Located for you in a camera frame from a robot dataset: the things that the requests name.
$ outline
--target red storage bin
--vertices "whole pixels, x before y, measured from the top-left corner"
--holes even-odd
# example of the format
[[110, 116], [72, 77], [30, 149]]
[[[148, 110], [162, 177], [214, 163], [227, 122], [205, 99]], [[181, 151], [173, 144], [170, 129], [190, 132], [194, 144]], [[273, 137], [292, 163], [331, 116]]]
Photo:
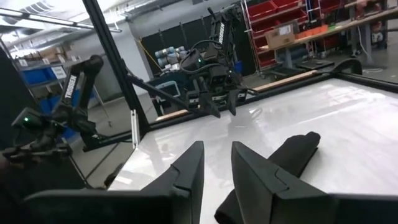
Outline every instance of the red storage bin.
[[291, 12], [286, 12], [283, 15], [278, 17], [278, 21], [281, 24], [284, 24], [286, 22], [290, 22], [292, 20], [297, 20], [298, 23], [305, 22], [307, 21], [307, 13], [305, 13], [303, 10], [294, 10]]
[[264, 36], [267, 31], [272, 30], [280, 22], [277, 19], [267, 19], [252, 25], [253, 37]]
[[339, 34], [331, 35], [329, 37], [325, 37], [323, 40], [320, 41], [321, 44], [323, 44], [322, 41], [324, 41], [326, 50], [329, 50], [338, 47], [340, 45], [340, 35]]
[[255, 21], [276, 13], [276, 6], [272, 1], [266, 1], [248, 7], [248, 13], [250, 20]]
[[276, 64], [275, 53], [273, 50], [264, 54], [260, 54], [258, 59], [261, 68]]
[[267, 45], [268, 43], [267, 43], [267, 39], [264, 37], [264, 38], [261, 38], [261, 39], [256, 39], [254, 41], [254, 44], [256, 45], [257, 52], [262, 52], [264, 50], [260, 49], [260, 47], [263, 47], [263, 46]]
[[277, 12], [283, 12], [299, 6], [299, 3], [303, 2], [303, 0], [272, 0], [272, 2], [276, 5]]
[[[326, 13], [331, 13], [332, 11], [338, 9], [341, 6], [344, 6], [344, 3], [341, 3], [341, 0], [320, 0], [321, 2], [321, 12], [326, 14]], [[318, 1], [314, 2], [315, 7], [318, 8], [319, 4]]]

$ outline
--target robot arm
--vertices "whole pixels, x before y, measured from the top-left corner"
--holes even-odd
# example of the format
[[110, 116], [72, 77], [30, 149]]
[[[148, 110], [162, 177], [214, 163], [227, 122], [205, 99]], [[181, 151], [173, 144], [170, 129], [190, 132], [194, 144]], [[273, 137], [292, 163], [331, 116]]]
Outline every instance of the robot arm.
[[[76, 114], [87, 117], [87, 106], [93, 91], [94, 82], [104, 62], [98, 55], [93, 55], [84, 62], [73, 65], [63, 86], [61, 98], [52, 111], [52, 119], [59, 123], [70, 123]], [[78, 104], [73, 110], [72, 98], [81, 73], [84, 73]]]
[[207, 62], [225, 63], [233, 65], [234, 58], [234, 38], [236, 27], [240, 24], [242, 18], [241, 9], [237, 5], [231, 5], [215, 14], [209, 7], [208, 11], [212, 16], [210, 40], [221, 44], [221, 47], [215, 44], [209, 44], [209, 47], [203, 56]]

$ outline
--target wooden strip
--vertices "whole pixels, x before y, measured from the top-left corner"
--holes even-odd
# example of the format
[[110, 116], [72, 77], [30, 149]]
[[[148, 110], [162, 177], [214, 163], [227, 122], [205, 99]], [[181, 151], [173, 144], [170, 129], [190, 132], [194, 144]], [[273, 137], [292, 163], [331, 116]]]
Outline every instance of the wooden strip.
[[[301, 73], [300, 75], [295, 75], [295, 76], [293, 76], [293, 77], [285, 78], [285, 79], [280, 80], [280, 81], [277, 81], [277, 82], [273, 82], [273, 83], [270, 83], [270, 84], [266, 84], [266, 85], [263, 85], [263, 86], [259, 86], [259, 87], [255, 88], [255, 90], [256, 90], [256, 91], [264, 91], [264, 90], [266, 90], [266, 89], [268, 89], [268, 88], [271, 88], [271, 87], [281, 86], [281, 85], [283, 85], [283, 84], [290, 83], [290, 82], [292, 82], [292, 81], [296, 81], [296, 80], [299, 80], [299, 79], [302, 79], [302, 78], [309, 77], [309, 76], [311, 76], [314, 72], [316, 72], [316, 70], [309, 71], [309, 72], [305, 72], [305, 73]], [[187, 113], [188, 113], [187, 110], [176, 111], [176, 112], [173, 112], [173, 113], [170, 113], [170, 114], [167, 114], [167, 115], [160, 116], [160, 117], [158, 117], [158, 118], [156, 119], [156, 121], [162, 121], [162, 120], [164, 120], [164, 119], [169, 119], [169, 118], [178, 117], [178, 116], [181, 116], [181, 115], [184, 115], [184, 114], [187, 114]]]
[[304, 73], [301, 73], [300, 75], [295, 75], [293, 77], [285, 78], [283, 80], [279, 80], [279, 81], [272, 82], [272, 83], [269, 83], [269, 84], [266, 84], [266, 85], [263, 85], [263, 86], [256, 87], [256, 88], [254, 88], [254, 90], [262, 92], [264, 90], [267, 90], [267, 89], [275, 87], [275, 86], [281, 86], [283, 84], [290, 83], [292, 81], [297, 81], [297, 80], [302, 79], [302, 78], [310, 77], [310, 76], [312, 76], [312, 74], [314, 72], [316, 72], [316, 70], [312, 70], [312, 71], [309, 71], [309, 72], [304, 72]]
[[[329, 35], [332, 35], [332, 34], [337, 34], [337, 33], [341, 32], [341, 31], [348, 30], [348, 29], [350, 29], [352, 27], [360, 26], [360, 25], [363, 25], [363, 24], [367, 24], [367, 23], [369, 23], [371, 21], [375, 21], [375, 20], [381, 19], [382, 17], [389, 16], [389, 15], [391, 15], [393, 13], [398, 13], [398, 7], [394, 8], [394, 9], [390, 9], [390, 10], [386, 10], [386, 11], [380, 12], [379, 14], [376, 14], [376, 15], [373, 15], [373, 16], [369, 16], [369, 17], [364, 18], [364, 19], [352, 21], [349, 24], [346, 24], [346, 25], [343, 25], [343, 26], [338, 26], [338, 27], [336, 27], [336, 28], [334, 28], [332, 30], [329, 30], [328, 32], [324, 32], [324, 33], [317, 34], [317, 35], [312, 35], [311, 37], [301, 38], [299, 40], [294, 40], [294, 42], [291, 43], [291, 44], [283, 45], [283, 46], [280, 46], [280, 47], [278, 47], [276, 49], [272, 49], [272, 50], [278, 50], [278, 49], [283, 49], [283, 48], [286, 48], [286, 47], [292, 47], [294, 45], [304, 44], [304, 43], [307, 43], [309, 41], [313, 41], [315, 39], [320, 39], [322, 37], [326, 37], [326, 36], [329, 36]], [[268, 45], [265, 45], [265, 46], [261, 47], [261, 49], [263, 50], [261, 53], [270, 51], [268, 49]]]
[[180, 115], [183, 115], [183, 114], [186, 114], [186, 113], [188, 113], [187, 110], [176, 111], [176, 112], [173, 112], [173, 113], [169, 113], [167, 115], [160, 116], [160, 117], [158, 117], [156, 119], [156, 121], [162, 121], [163, 119], [174, 118], [176, 116], [180, 116]]

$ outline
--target ceiling light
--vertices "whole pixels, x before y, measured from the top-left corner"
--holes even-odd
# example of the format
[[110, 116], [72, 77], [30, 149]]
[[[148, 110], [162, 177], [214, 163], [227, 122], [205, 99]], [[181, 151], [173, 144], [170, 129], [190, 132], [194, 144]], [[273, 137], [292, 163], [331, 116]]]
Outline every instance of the ceiling light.
[[8, 9], [0, 9], [0, 14], [4, 16], [22, 16], [22, 12], [17, 12], [13, 10], [8, 10]]
[[78, 23], [77, 25], [78, 25], [79, 27], [82, 27], [82, 28], [94, 29], [94, 26], [93, 26], [93, 25], [90, 25], [90, 24], [81, 24], [81, 23]]
[[30, 15], [29, 18], [43, 22], [52, 22], [62, 25], [73, 25], [72, 21], [64, 21], [63, 19], [51, 18], [47, 16]]

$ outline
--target white tabletop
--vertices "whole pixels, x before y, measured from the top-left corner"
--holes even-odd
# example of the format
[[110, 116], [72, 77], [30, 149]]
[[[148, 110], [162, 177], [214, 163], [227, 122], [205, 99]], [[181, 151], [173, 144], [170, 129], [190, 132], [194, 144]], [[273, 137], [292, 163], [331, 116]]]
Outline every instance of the white tabletop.
[[318, 152], [302, 180], [325, 192], [398, 195], [398, 96], [342, 80], [306, 86], [146, 134], [111, 186], [139, 190], [195, 141], [205, 143], [201, 223], [233, 189], [231, 143], [269, 157], [288, 137], [315, 131]]

